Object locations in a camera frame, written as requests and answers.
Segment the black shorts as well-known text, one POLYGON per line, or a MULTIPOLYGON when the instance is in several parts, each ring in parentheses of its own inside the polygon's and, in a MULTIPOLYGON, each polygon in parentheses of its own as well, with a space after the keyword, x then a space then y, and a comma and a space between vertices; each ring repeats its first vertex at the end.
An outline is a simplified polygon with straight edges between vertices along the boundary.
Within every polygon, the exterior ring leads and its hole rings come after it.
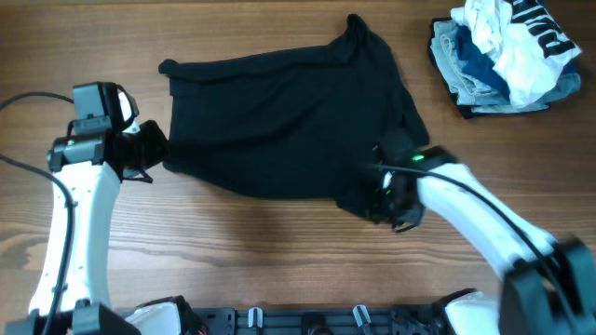
POLYGON ((389 45, 358 15, 328 45, 214 62, 165 60, 166 169, 266 199, 373 212, 376 148, 429 135, 389 45))

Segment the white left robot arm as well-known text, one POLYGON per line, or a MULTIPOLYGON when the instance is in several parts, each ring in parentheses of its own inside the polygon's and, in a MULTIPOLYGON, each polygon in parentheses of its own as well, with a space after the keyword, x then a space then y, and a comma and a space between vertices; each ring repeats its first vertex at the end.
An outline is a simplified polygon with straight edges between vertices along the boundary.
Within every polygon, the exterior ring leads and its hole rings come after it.
POLYGON ((57 138, 47 154, 53 211, 43 273, 26 318, 7 334, 181 334, 183 314, 172 298, 131 315, 116 313, 107 284, 115 201, 123 181, 150 181, 146 171, 168 154, 153 120, 123 131, 57 138))

